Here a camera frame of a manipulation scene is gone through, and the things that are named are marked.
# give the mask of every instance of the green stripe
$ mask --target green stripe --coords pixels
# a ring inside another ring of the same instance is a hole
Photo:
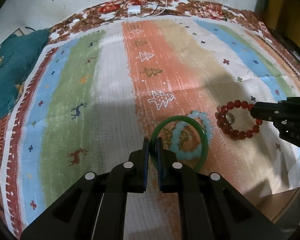
[[[90,132],[96,127],[92,127],[91,120],[97,116],[93,113],[95,107],[90,105],[90,89],[93,76],[98,76],[98,43],[104,35],[105,31],[88,34],[72,47],[58,86],[52,95],[41,150],[41,181],[47,206],[85,172],[98,171],[103,166],[101,158],[92,152],[95,145],[90,140]],[[86,82],[81,80],[83,77],[87,77]],[[75,111],[70,111],[71,108],[81,103],[87,103],[87,107],[81,106],[81,116],[72,120],[71,114]],[[73,153],[79,148],[87,150],[87,155],[80,153],[80,162],[69,167],[69,161],[74,158],[68,157],[68,153]]]
[[[237,34],[236,32],[234,32],[232,29],[230,29],[230,28],[228,28],[227,26],[224,26],[224,25],[218,25],[218,26],[219,26],[219,28],[221,28],[225,32],[227,32],[230,35],[232,35],[234,38],[236,38],[237,40],[239,40],[242,44],[244,44],[245,46],[247,46],[249,49],[251,49],[252,51],[254,51],[258,55],[260,61],[263,63],[263,65],[266,66],[266,68],[268,69],[268,71],[275,77],[275,79],[278,82],[281,90],[283,91],[283,93],[287,97],[295,97],[296,96],[292,92],[292,89],[291,89],[290,85],[287,84],[287,82],[282,77],[282,73],[277,69],[277,67],[274,64],[272,64],[258,50],[256,50],[250,43],[248,43],[245,39],[242,38],[242,36],[240,36],[239,34]]]

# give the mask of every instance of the reindeer pattern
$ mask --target reindeer pattern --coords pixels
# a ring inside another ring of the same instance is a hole
[[[81,106],[87,107],[87,103],[81,103],[81,104],[78,105],[77,107],[71,108],[70,112],[75,111],[75,114],[71,114],[71,116],[74,116],[74,118],[71,118],[71,120],[73,120],[73,119],[75,119],[77,116],[80,116],[80,115],[81,115],[81,112],[80,112],[80,107],[81,107]]]
[[[79,148],[79,150],[76,150],[74,153],[68,153],[68,157],[72,157],[73,156],[73,160],[72,161],[69,161],[71,164],[69,165],[70,166],[73,166],[75,164],[79,164],[80,162],[80,159],[79,159],[79,154],[80,153],[83,153],[84,156],[87,156],[87,150],[86,149],[81,149]]]

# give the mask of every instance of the bedspread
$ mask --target bedspread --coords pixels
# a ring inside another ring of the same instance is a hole
[[[209,130],[200,172],[220,173],[252,203],[300,186],[300,149],[280,140],[271,123],[251,139],[232,140],[214,117],[236,99],[300,96],[300,71],[262,31],[165,15],[67,37],[51,39],[16,107],[0,121],[0,214],[16,237],[84,173],[111,171],[173,115],[198,114]],[[247,110],[232,112],[234,129],[253,126]],[[195,132],[187,127],[178,135],[175,127],[163,129],[164,147],[178,136],[185,154],[195,151]],[[181,239],[177,195],[159,193],[152,164],[147,192],[128,194],[124,238]]]

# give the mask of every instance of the teal blanket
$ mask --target teal blanket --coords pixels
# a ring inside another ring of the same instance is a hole
[[[0,119],[14,107],[26,80],[49,36],[49,30],[28,35],[10,35],[0,48]]]

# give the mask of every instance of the blue stripe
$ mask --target blue stripe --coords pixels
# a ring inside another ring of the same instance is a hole
[[[217,38],[227,44],[231,50],[233,50],[242,62],[257,76],[259,77],[270,89],[275,101],[285,100],[287,97],[281,92],[280,85],[276,78],[272,76],[270,71],[261,62],[259,56],[246,45],[242,44],[234,36],[230,35],[226,31],[220,28],[220,25],[213,24],[205,21],[194,20],[199,26],[205,28],[209,32],[217,36]]]
[[[22,155],[20,165],[21,176],[19,179],[22,180],[22,195],[26,219],[29,224],[47,208],[40,180],[40,151],[43,132],[46,128],[45,119],[48,114],[51,96],[58,86],[60,74],[67,62],[71,48],[77,44],[77,41],[78,39],[75,39],[64,44],[55,53],[41,78],[41,82],[36,88],[35,102],[33,102],[33,108],[30,111],[28,123],[24,127],[26,135],[20,149]],[[35,210],[30,205],[32,201],[37,205]]]

